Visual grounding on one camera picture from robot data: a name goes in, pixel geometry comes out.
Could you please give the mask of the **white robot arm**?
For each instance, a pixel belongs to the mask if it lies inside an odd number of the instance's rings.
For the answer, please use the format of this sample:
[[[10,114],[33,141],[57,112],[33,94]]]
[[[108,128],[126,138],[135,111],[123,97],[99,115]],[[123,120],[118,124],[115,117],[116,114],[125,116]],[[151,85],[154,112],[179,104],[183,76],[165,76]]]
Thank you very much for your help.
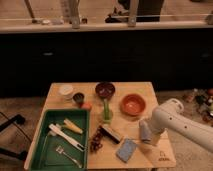
[[[183,117],[183,104],[171,98],[153,109],[149,127],[154,134],[171,129],[213,153],[213,128]]]

